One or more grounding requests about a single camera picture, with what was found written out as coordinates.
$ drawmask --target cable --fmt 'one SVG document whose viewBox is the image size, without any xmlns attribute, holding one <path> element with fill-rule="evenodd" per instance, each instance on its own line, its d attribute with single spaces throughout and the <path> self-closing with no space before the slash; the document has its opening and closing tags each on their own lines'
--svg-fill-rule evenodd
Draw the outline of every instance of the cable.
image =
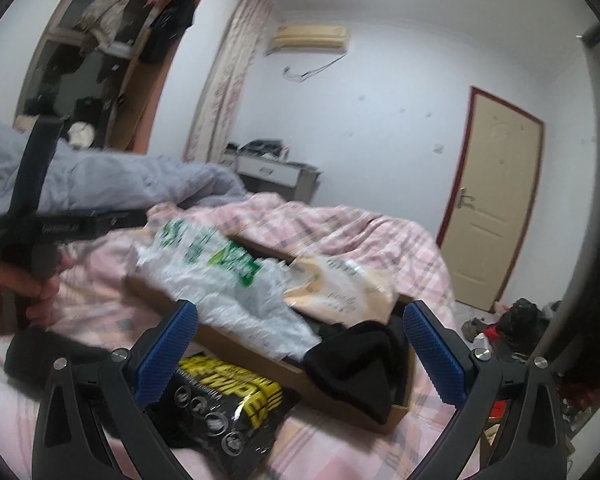
<svg viewBox="0 0 600 480">
<path fill-rule="evenodd" d="M 309 70 L 309 72 L 305 72 L 304 74 L 292 74 L 292 73 L 289 73 L 289 71 L 291 70 L 291 67 L 288 66 L 288 67 L 286 67 L 282 71 L 282 77 L 285 78 L 288 81 L 293 81 L 294 83 L 301 83 L 303 81 L 306 81 L 310 77 L 313 77 L 314 75 L 318 75 L 323 70 L 327 70 L 331 65 L 336 64 L 337 62 L 339 62 L 346 55 L 347 55 L 347 52 L 345 52 L 344 54 L 342 54 L 342 56 L 340 56 L 338 59 L 334 59 L 329 64 L 326 64 L 325 66 L 320 67 L 320 68 L 316 68 L 315 70 Z"/>
</svg>

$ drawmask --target desk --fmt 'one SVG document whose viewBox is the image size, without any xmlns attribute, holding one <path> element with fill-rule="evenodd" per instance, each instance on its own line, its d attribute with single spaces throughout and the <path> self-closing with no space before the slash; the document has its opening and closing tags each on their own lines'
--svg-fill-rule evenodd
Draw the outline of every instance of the desk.
<svg viewBox="0 0 600 480">
<path fill-rule="evenodd" d="M 225 153 L 220 164 L 235 171 L 252 193 L 276 192 L 286 200 L 309 204 L 320 172 L 307 164 L 271 160 L 242 153 Z"/>
</svg>

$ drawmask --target cardboard box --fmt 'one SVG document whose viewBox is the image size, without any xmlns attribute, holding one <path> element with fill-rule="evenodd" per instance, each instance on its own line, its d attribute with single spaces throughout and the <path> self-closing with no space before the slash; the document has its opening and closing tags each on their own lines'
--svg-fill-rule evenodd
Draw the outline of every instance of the cardboard box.
<svg viewBox="0 0 600 480">
<path fill-rule="evenodd" d="M 232 237 L 232 239 L 257 257 L 276 258 L 287 262 L 291 262 L 294 259 L 289 254 L 271 250 L 240 237 Z M 141 278 L 127 276 L 125 281 L 131 293 L 144 299 L 148 306 L 158 313 L 164 314 L 173 308 L 173 300 L 166 293 L 151 288 Z M 408 296 L 399 296 L 397 308 L 404 307 L 404 305 L 411 303 L 411 301 L 413 300 Z M 329 397 L 314 385 L 302 369 L 282 361 L 272 361 L 260 352 L 245 347 L 237 338 L 229 333 L 200 324 L 194 341 L 224 361 L 241 366 L 258 375 L 276 381 L 283 386 L 294 389 L 300 395 L 302 402 L 305 402 L 307 405 L 365 430 L 382 434 L 393 433 L 395 427 L 409 411 L 408 405 L 413 388 L 412 377 L 415 360 L 413 349 L 410 346 L 406 349 L 408 380 L 405 389 L 405 399 L 402 405 L 394 404 L 392 406 L 385 424 L 378 424 L 368 415 L 360 412 L 360 410 L 350 404 Z"/>
</svg>

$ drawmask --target door handle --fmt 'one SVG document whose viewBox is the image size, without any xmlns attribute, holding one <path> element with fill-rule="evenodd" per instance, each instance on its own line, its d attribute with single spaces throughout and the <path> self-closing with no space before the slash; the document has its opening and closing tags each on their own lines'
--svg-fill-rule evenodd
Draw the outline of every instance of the door handle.
<svg viewBox="0 0 600 480">
<path fill-rule="evenodd" d="M 466 188 L 465 187 L 461 187 L 458 190 L 458 200 L 456 200 L 456 207 L 458 209 L 460 209 L 463 206 L 466 206 L 470 209 L 475 209 L 475 205 L 471 204 L 471 203 L 467 203 L 466 201 L 469 202 L 474 202 L 475 201 L 475 196 L 471 196 L 471 195 L 467 195 L 466 193 Z"/>
</svg>

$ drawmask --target curtain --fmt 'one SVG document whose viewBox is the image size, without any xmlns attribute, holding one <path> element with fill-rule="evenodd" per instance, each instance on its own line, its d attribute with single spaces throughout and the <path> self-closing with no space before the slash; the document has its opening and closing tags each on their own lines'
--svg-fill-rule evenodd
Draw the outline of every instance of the curtain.
<svg viewBox="0 0 600 480">
<path fill-rule="evenodd" d="M 220 161 L 271 9 L 271 0 L 238 4 L 198 104 L 184 155 L 187 162 Z"/>
</svg>

